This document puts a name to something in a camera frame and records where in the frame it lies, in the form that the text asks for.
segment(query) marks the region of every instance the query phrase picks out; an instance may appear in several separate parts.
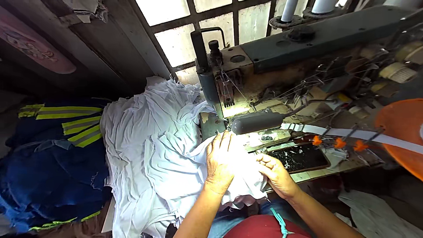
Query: wall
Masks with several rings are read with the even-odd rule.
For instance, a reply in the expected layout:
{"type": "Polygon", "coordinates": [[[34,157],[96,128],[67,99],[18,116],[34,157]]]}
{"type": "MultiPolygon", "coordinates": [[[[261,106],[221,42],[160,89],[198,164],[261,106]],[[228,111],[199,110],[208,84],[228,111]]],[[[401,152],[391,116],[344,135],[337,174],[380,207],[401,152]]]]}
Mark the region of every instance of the wall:
{"type": "Polygon", "coordinates": [[[64,54],[77,70],[68,75],[53,73],[3,42],[0,57],[33,72],[32,82],[56,88],[63,95],[129,97],[144,91],[146,77],[168,78],[167,67],[131,6],[124,0],[104,3],[111,10],[108,22],[94,19],[85,24],[60,0],[0,1],[2,7],[64,54]]]}

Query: orange container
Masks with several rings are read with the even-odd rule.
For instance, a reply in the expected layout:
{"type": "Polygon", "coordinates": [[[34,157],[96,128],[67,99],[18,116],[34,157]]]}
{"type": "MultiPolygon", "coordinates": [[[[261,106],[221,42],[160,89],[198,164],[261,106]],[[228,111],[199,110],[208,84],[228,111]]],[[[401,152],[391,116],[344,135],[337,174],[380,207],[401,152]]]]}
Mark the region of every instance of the orange container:
{"type": "MultiPolygon", "coordinates": [[[[375,126],[383,127],[384,134],[423,146],[420,127],[423,124],[423,99],[409,99],[385,106],[376,116],[375,126]]],[[[383,144],[395,160],[423,181],[423,155],[383,144]]]]}

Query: navy blue garment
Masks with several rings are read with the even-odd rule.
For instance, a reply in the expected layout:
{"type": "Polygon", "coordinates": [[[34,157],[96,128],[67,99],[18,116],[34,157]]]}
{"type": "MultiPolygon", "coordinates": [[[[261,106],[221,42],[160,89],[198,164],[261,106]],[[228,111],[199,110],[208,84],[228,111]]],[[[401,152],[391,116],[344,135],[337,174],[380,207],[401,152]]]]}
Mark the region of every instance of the navy blue garment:
{"type": "MultiPolygon", "coordinates": [[[[95,99],[46,102],[45,106],[103,108],[106,104],[95,99]]],[[[6,143],[12,150],[0,160],[0,206],[19,232],[52,221],[80,220],[99,211],[109,199],[110,191],[103,187],[108,176],[103,140],[76,147],[67,139],[77,133],[63,135],[61,125],[99,115],[101,112],[62,119],[21,118],[15,135],[6,143]]]]}

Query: orange clip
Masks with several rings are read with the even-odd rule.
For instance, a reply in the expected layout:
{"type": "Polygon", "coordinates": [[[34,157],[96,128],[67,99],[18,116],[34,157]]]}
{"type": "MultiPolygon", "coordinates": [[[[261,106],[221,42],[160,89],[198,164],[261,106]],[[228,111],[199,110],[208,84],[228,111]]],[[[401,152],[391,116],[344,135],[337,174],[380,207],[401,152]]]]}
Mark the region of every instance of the orange clip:
{"type": "Polygon", "coordinates": [[[342,138],[338,137],[336,139],[336,145],[334,146],[336,149],[343,148],[346,145],[346,142],[342,140],[342,138]]]}
{"type": "Polygon", "coordinates": [[[363,143],[362,140],[357,140],[355,142],[354,151],[363,151],[367,148],[369,148],[369,146],[363,143]]]}
{"type": "Polygon", "coordinates": [[[320,145],[321,144],[321,139],[319,139],[319,136],[314,136],[312,144],[313,145],[320,145]]]}

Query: reflective stripe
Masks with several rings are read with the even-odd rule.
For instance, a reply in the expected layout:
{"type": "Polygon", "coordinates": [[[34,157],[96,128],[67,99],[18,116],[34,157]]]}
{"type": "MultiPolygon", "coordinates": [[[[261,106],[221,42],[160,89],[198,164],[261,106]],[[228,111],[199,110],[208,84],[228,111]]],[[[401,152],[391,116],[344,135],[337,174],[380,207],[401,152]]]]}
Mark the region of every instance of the reflective stripe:
{"type": "Polygon", "coordinates": [[[40,110],[40,108],[44,107],[44,104],[33,104],[33,105],[26,105],[19,110],[18,117],[30,117],[35,116],[35,114],[40,110]]]}
{"type": "Polygon", "coordinates": [[[81,219],[81,222],[86,221],[86,220],[90,219],[91,217],[95,217],[95,216],[99,215],[99,214],[100,214],[100,212],[101,212],[101,211],[98,211],[98,212],[93,213],[93,214],[91,214],[91,215],[89,215],[89,216],[87,216],[87,217],[82,218],[82,219],[81,219]]]}
{"type": "Polygon", "coordinates": [[[79,133],[68,139],[74,146],[85,147],[94,141],[100,139],[102,134],[100,133],[100,125],[96,125],[86,131],[79,133]]]}
{"type": "MultiPolygon", "coordinates": [[[[86,220],[88,220],[88,219],[90,219],[90,218],[92,218],[92,217],[95,217],[95,216],[99,215],[99,214],[100,214],[100,212],[101,212],[101,211],[98,211],[98,212],[95,212],[95,213],[93,213],[93,214],[91,214],[91,215],[89,215],[89,216],[87,216],[87,217],[82,218],[82,219],[81,219],[81,222],[86,221],[86,220]]],[[[57,226],[60,226],[60,225],[66,224],[66,223],[71,223],[71,222],[73,222],[75,219],[76,219],[76,217],[75,217],[75,218],[72,218],[72,219],[70,219],[70,220],[67,220],[67,221],[52,221],[52,223],[47,223],[47,224],[44,224],[44,225],[42,225],[41,227],[31,227],[29,230],[37,230],[37,231],[39,231],[39,230],[49,230],[49,229],[52,229],[52,228],[54,228],[54,227],[57,227],[57,226]]]]}
{"type": "Polygon", "coordinates": [[[88,116],[102,111],[95,107],[43,107],[38,111],[38,119],[71,118],[77,116],[88,116]]]}
{"type": "Polygon", "coordinates": [[[69,134],[80,132],[92,125],[99,123],[100,118],[101,116],[95,116],[95,117],[85,118],[81,120],[76,120],[73,122],[62,123],[63,134],[69,135],[69,134]]]}

